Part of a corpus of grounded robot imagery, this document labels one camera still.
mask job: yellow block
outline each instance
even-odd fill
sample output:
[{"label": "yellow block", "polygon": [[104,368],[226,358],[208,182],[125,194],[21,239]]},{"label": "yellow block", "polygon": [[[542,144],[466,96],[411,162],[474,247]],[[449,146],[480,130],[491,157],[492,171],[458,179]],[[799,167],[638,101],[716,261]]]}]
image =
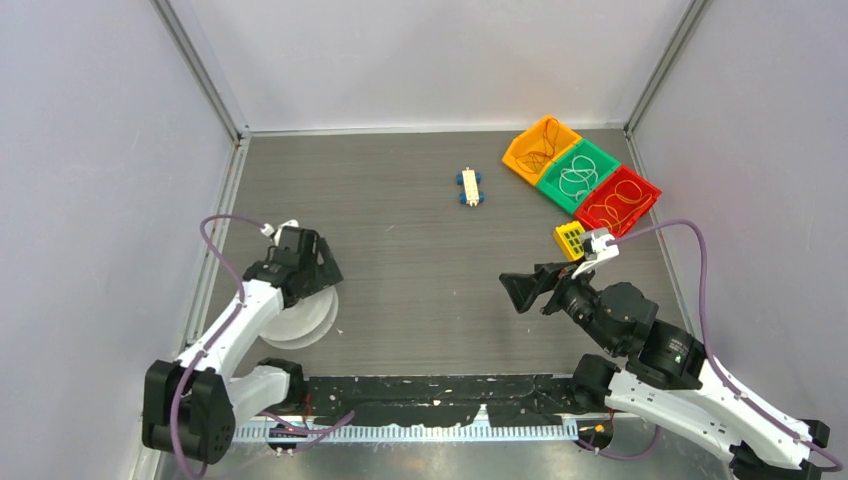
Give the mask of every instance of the yellow block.
[{"label": "yellow block", "polygon": [[586,230],[583,228],[583,225],[580,225],[580,222],[576,220],[554,229],[554,240],[557,241],[557,245],[562,249],[562,253],[565,254],[565,258],[569,262],[583,258],[583,245],[580,243],[580,234],[585,232]]}]

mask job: cable clip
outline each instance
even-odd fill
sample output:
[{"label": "cable clip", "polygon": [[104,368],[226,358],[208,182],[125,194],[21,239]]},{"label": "cable clip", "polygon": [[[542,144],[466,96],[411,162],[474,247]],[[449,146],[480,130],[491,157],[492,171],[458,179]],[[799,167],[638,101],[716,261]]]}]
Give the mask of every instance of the cable clip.
[{"label": "cable clip", "polygon": [[571,274],[571,278],[577,278],[577,275],[594,270],[596,267],[617,257],[618,245],[609,244],[613,240],[615,240],[615,237],[606,228],[589,230],[580,235],[580,242],[583,244],[583,251],[586,253],[586,257],[583,263]]}]

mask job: white wall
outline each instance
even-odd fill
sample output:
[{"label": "white wall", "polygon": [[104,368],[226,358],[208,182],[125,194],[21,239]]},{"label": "white wall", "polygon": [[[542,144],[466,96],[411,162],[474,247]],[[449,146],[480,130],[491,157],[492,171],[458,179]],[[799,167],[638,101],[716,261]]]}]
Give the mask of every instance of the white wall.
[{"label": "white wall", "polygon": [[253,131],[620,127],[689,3],[189,1]]},{"label": "white wall", "polygon": [[147,0],[0,4],[0,465],[127,478],[231,145]]},{"label": "white wall", "polygon": [[[705,231],[716,351],[778,407],[829,423],[843,460],[846,18],[841,0],[714,2],[636,132],[660,219]],[[694,316],[697,246],[665,238]]]}]

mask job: rubber band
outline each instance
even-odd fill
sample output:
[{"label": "rubber band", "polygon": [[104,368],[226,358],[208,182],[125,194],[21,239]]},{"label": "rubber band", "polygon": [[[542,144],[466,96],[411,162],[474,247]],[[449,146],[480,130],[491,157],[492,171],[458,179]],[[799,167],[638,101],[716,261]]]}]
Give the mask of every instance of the rubber band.
[{"label": "rubber band", "polygon": [[[548,128],[550,127],[551,122],[554,122],[555,127],[556,127],[553,139],[548,137]],[[542,130],[542,148],[544,150],[541,150],[541,151],[540,150],[534,150],[534,151],[527,152],[524,155],[520,155],[518,157],[515,157],[515,164],[518,166],[518,168],[523,170],[525,173],[530,173],[530,174],[533,174],[533,175],[538,175],[539,173],[541,173],[542,170],[544,170],[545,165],[550,163],[551,160],[553,160],[554,155],[556,155],[556,153],[557,153],[556,152],[556,141],[557,141],[557,137],[559,137],[559,131],[560,131],[559,120],[557,120],[555,118],[547,119],[545,121],[545,127]],[[525,160],[520,160],[520,159],[525,158],[525,157],[528,157],[530,159],[530,161],[527,162]]]},{"label": "rubber band", "polygon": [[[588,160],[589,163],[592,164],[592,168],[577,168],[577,160],[580,159]],[[586,155],[575,155],[571,158],[571,166],[565,167],[560,171],[559,191],[567,197],[572,197],[575,202],[580,203],[580,201],[583,200],[583,197],[592,191],[592,182],[590,180],[593,176],[595,177],[594,183],[598,183],[600,177],[598,177],[598,167],[595,164],[595,161]],[[578,190],[577,193],[569,193],[562,186],[563,181],[568,183],[583,183],[586,185],[586,188]]]},{"label": "rubber band", "polygon": [[[639,191],[639,194],[638,194],[639,198],[634,199],[634,198],[628,197],[628,196],[626,196],[623,193],[620,193],[618,191],[619,187],[621,187],[622,185],[627,185],[627,184],[630,184],[630,185],[633,185],[634,187],[636,187],[636,189]],[[627,215],[625,215],[622,218],[622,217],[619,216],[618,210],[615,207],[609,205],[609,201],[612,198],[616,198],[616,199],[618,199],[618,201],[620,201],[621,203],[624,203],[626,205],[638,205],[638,206],[630,209],[630,212],[628,212]],[[636,212],[638,212],[642,207],[648,205],[651,202],[652,198],[653,198],[653,195],[651,195],[650,193],[644,193],[644,191],[642,190],[642,187],[639,186],[638,183],[634,182],[633,180],[629,180],[629,179],[628,180],[622,180],[622,181],[620,181],[616,184],[615,188],[613,188],[613,192],[611,194],[607,195],[607,197],[604,199],[603,203],[596,203],[596,204],[589,205],[588,207],[586,207],[586,211],[588,212],[592,208],[603,208],[604,211],[606,212],[607,216],[610,217],[612,220],[614,220],[615,223],[613,223],[610,220],[608,220],[607,218],[603,218],[603,217],[599,217],[598,221],[603,226],[607,227],[610,230],[610,232],[614,232],[614,230],[616,230],[618,227],[622,226],[625,222],[630,220],[630,218],[634,214],[636,214]]]}]

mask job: plastic bin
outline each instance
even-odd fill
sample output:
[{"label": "plastic bin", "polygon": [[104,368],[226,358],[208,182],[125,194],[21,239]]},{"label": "plastic bin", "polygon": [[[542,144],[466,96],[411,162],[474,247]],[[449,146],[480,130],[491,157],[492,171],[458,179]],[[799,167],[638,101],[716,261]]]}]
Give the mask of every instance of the plastic bin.
[{"label": "plastic bin", "polygon": [[660,194],[660,189],[622,165],[586,197],[575,216],[583,225],[607,227],[619,237],[651,209]]},{"label": "plastic bin", "polygon": [[515,137],[504,154],[503,163],[536,186],[554,160],[580,139],[580,135],[548,115]]},{"label": "plastic bin", "polygon": [[584,138],[557,159],[537,187],[566,212],[574,213],[589,193],[620,165]]}]

